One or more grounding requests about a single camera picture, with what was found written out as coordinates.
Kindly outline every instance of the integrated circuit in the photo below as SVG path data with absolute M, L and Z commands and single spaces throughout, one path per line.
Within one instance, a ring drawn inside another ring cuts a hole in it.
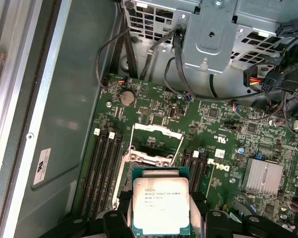
M 210 118 L 217 118 L 218 117 L 218 110 L 211 108 L 209 111 L 209 117 Z
M 265 213 L 271 215 L 274 213 L 274 210 L 275 210 L 275 206 L 267 204 L 265 208 Z
M 256 132 L 256 128 L 257 128 L 257 125 L 256 124 L 250 123 L 250 124 L 248 124 L 247 132 L 255 133 Z

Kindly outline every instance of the green circuit board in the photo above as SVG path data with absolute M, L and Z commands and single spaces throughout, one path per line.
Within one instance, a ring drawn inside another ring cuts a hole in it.
M 120 76 L 108 76 L 109 84 L 120 80 Z M 121 93 L 126 90 L 133 92 L 135 96 L 134 103 L 128 107 L 123 106 L 120 101 Z M 262 117 L 264 113 L 262 110 L 242 106 L 239 111 L 250 118 Z M 101 90 L 72 212 L 86 214 L 87 207 L 96 201 L 99 204 L 102 201 L 103 205 L 98 211 L 90 212 L 94 217 L 103 208 L 112 209 L 120 161 L 129 148 L 133 125 L 140 123 L 161 125 L 185 136 L 175 158 L 175 166 L 181 166 L 181 160 L 187 151 L 203 149 L 208 158 L 214 159 L 216 164 L 208 164 L 209 169 L 207 172 L 203 171 L 201 184 L 198 185 L 207 196 L 210 209 L 230 212 L 234 202 L 239 202 L 251 212 L 276 223 L 280 221 L 280 214 L 286 214 L 288 220 L 293 221 L 296 212 L 289 209 L 289 205 L 295 196 L 298 181 L 298 151 L 295 150 L 298 136 L 293 136 L 284 126 L 273 126 L 275 120 L 278 118 L 272 117 L 259 122 L 242 120 L 233 112 L 230 103 L 204 103 L 187 97 L 179 99 L 165 86 L 136 79 L 128 79 L 123 86 L 109 91 Z M 108 147 L 107 159 L 95 156 L 95 152 L 99 150 L 96 144 L 101 143 L 95 137 L 95 129 L 121 136 L 117 144 L 103 146 L 103 150 Z M 175 154 L 179 141 L 159 132 L 142 131 L 135 133 L 133 144 L 137 150 L 167 156 Z M 243 155 L 236 152 L 238 148 L 244 149 Z M 283 166 L 279 188 L 281 193 L 278 196 L 251 194 L 242 187 L 247 162 L 255 158 Z M 126 165 L 120 190 L 129 189 L 128 186 L 125 187 L 130 176 L 129 170 L 134 166 L 146 165 Z M 91 175 L 99 175 L 94 178 L 92 186 L 88 185 L 88 181 L 92 184 L 92 179 L 89 178 Z M 90 197 L 101 198 L 87 202 L 86 193 L 92 194 Z

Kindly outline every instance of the heatsink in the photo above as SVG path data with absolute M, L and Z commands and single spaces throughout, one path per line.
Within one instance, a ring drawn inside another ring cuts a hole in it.
M 242 187 L 249 191 L 277 195 L 283 166 L 249 159 Z

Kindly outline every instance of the intel xeon processor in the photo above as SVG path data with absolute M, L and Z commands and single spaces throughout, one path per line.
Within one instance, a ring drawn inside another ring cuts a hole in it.
M 133 181 L 135 235 L 189 235 L 188 179 L 179 175 L 155 176 L 136 178 Z

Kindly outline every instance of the metal bracket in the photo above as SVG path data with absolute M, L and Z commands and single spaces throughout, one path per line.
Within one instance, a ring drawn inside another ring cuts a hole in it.
M 192 14 L 185 34 L 185 67 L 216 74 L 227 67 L 237 24 L 232 23 L 236 0 L 202 1 L 199 15 Z
M 177 138 L 178 140 L 180 140 L 180 143 L 178 145 L 178 148 L 175 152 L 175 154 L 173 155 L 173 158 L 171 160 L 171 165 L 174 164 L 174 161 L 175 161 L 175 158 L 179 152 L 179 149 L 181 147 L 181 144 L 183 142 L 183 134 L 181 133 L 177 133 L 177 132 L 172 132 L 171 130 L 169 130 L 167 127 L 164 127 L 164 126 L 161 126 L 161 125 L 143 125 L 143 124 L 139 124 L 139 123 L 135 123 L 133 125 L 133 129 L 132 129 L 132 132 L 131 132 L 131 138 L 130 138 L 130 143 L 129 143 L 129 150 L 128 150 L 128 155 L 129 157 L 131 156 L 131 152 L 132 152 L 132 142 L 133 142 L 133 137 L 134 137 L 134 130 L 135 129 L 138 129 L 138 130 L 145 130 L 145 131 L 150 131 L 150 132 L 153 132 L 153 131 L 160 131 L 163 135 L 166 135 L 166 136 L 170 136 L 170 137 L 174 137 L 174 138 Z

